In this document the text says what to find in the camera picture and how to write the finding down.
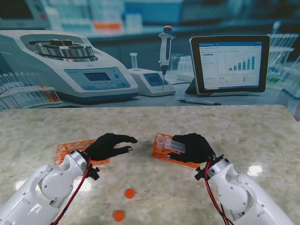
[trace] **red wire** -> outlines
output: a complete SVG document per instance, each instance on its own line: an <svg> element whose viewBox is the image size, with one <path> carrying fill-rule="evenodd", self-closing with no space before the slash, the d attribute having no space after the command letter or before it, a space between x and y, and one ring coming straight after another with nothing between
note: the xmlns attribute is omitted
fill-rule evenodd
<svg viewBox="0 0 300 225"><path fill-rule="evenodd" d="M82 186L86 176L88 175L89 173L89 167L91 165L91 160L90 160L90 157L89 157L89 166L88 166L88 169L85 171L78 187L76 188L75 192L72 194L70 200L67 202L66 206L64 207L64 209L62 210L62 212L60 213L60 215L57 217L57 219L52 223L52 225L57 225L58 222L60 221L60 219L62 218L62 216L65 214L65 212L67 211L68 207L70 206L71 202L73 201L73 199L75 198L76 194L78 193L80 187Z"/></svg>
<svg viewBox="0 0 300 225"><path fill-rule="evenodd" d="M209 188L210 185L208 184L208 180L207 180L208 175L207 175L207 173L208 173L208 169L210 167L210 164L211 164L211 162L208 162L207 165L206 165L206 169L205 169L205 186L206 186L207 192L210 195L210 199L212 200L212 203L214 204L215 208L222 215L222 218L224 219L224 221L226 222L226 224L230 225L229 222L228 222L228 220L227 220L227 217L223 214L223 212L219 208L219 206L218 206L218 204L216 202L216 199L215 199L214 195L212 194L212 192L210 191L210 188Z"/></svg>

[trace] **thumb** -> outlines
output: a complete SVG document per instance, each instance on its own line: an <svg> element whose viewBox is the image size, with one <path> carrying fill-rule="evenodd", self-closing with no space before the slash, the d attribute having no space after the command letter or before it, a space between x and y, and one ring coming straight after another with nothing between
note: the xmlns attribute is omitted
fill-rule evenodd
<svg viewBox="0 0 300 225"><path fill-rule="evenodd" d="M185 159L183 154L170 153L170 154L167 155L167 158L173 159L173 160L176 160L176 161L181 161L181 162L184 162L184 163L187 162L187 160Z"/></svg>
<svg viewBox="0 0 300 225"><path fill-rule="evenodd" d="M109 154L109 158L117 156L117 155L121 155L121 154L124 154L124 153L128 153L128 152L130 152L132 150L133 150L133 148L131 146L125 146L125 147L117 148L117 149L115 148Z"/></svg>

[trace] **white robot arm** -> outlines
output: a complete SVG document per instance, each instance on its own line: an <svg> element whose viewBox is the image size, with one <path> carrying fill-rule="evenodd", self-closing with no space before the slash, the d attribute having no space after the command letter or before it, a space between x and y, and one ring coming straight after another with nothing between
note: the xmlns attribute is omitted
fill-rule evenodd
<svg viewBox="0 0 300 225"><path fill-rule="evenodd" d="M198 172L197 180L203 177L203 171ZM234 225L294 225L254 179L236 173L223 156L213 160L208 175L217 185L219 200L230 212Z"/></svg>
<svg viewBox="0 0 300 225"><path fill-rule="evenodd" d="M74 179L83 176L87 166L83 154L74 151L61 165L38 168L1 208L0 225L51 224L71 194ZM37 185L44 199L37 195Z"/></svg>

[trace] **black glove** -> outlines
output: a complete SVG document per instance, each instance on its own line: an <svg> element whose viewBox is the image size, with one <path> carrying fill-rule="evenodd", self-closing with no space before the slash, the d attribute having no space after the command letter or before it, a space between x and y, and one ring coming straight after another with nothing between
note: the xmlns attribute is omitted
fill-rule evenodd
<svg viewBox="0 0 300 225"><path fill-rule="evenodd" d="M196 133L188 135L175 135L172 140L185 144L186 152L180 154L170 153L167 155L167 158L184 163L203 163L212 160L212 156L215 155L215 152L210 147L210 144L208 144L205 137L202 137Z"/></svg>
<svg viewBox="0 0 300 225"><path fill-rule="evenodd" d="M132 150L131 146L125 146L118 149L114 148L116 144L122 142L137 143L137 140L134 137L127 135L115 135L108 133L99 137L93 144L87 147L85 154L88 155L91 160L100 161L130 152Z"/></svg>

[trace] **device display screen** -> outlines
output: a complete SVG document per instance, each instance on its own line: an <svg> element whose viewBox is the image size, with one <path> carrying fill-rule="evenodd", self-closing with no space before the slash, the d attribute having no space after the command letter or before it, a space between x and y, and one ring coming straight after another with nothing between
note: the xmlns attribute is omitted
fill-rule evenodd
<svg viewBox="0 0 300 225"><path fill-rule="evenodd" d="M0 7L2 19L32 19L32 14L25 0L2 0Z"/></svg>
<svg viewBox="0 0 300 225"><path fill-rule="evenodd" d="M259 87L262 42L200 43L206 90Z"/></svg>
<svg viewBox="0 0 300 225"><path fill-rule="evenodd" d="M149 77L149 80L150 80L151 82L159 82L159 79L158 79L157 76L150 76L150 77Z"/></svg>
<svg viewBox="0 0 300 225"><path fill-rule="evenodd" d="M90 81L110 81L106 73L84 73Z"/></svg>

